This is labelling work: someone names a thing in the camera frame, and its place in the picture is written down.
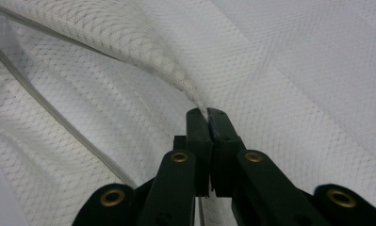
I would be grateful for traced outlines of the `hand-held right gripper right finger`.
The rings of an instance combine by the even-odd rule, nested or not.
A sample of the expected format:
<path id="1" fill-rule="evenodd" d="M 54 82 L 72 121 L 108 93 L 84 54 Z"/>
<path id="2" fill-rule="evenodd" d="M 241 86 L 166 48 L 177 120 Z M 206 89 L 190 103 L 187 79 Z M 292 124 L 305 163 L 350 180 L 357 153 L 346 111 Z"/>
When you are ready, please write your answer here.
<path id="1" fill-rule="evenodd" d="M 218 197 L 231 197 L 237 154 L 244 145 L 225 112 L 209 108 L 208 126 L 214 144 L 211 185 Z"/>

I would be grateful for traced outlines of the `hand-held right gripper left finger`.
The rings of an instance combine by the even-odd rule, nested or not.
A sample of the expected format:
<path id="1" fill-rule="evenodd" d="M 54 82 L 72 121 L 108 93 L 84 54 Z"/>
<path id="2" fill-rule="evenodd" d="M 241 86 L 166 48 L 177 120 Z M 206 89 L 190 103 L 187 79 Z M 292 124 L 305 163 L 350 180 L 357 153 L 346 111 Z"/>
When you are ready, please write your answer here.
<path id="1" fill-rule="evenodd" d="M 209 196 L 210 165 L 213 142 L 207 122 L 198 108 L 191 109 L 187 115 L 187 131 L 184 136 L 175 136 L 174 149 L 192 152 L 196 157 L 196 195 Z"/>

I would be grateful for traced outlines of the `white mesh laundry bag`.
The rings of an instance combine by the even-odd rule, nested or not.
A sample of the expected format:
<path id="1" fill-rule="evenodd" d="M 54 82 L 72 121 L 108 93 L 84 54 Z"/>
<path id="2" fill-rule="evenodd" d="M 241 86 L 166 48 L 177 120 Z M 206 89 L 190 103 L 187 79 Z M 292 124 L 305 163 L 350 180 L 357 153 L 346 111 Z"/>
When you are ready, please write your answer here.
<path id="1" fill-rule="evenodd" d="M 151 179 L 194 107 L 376 207 L 376 0 L 0 0 L 0 168 L 28 226 Z"/>

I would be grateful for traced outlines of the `white table cover sheet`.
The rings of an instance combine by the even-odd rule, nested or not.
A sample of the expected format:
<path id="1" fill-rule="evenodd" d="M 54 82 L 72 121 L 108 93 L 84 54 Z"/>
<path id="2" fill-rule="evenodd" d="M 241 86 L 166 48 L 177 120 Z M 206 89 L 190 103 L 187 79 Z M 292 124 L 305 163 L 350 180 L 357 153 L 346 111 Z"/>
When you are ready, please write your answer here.
<path id="1" fill-rule="evenodd" d="M 0 168 L 0 226 L 28 226 L 21 207 Z"/>

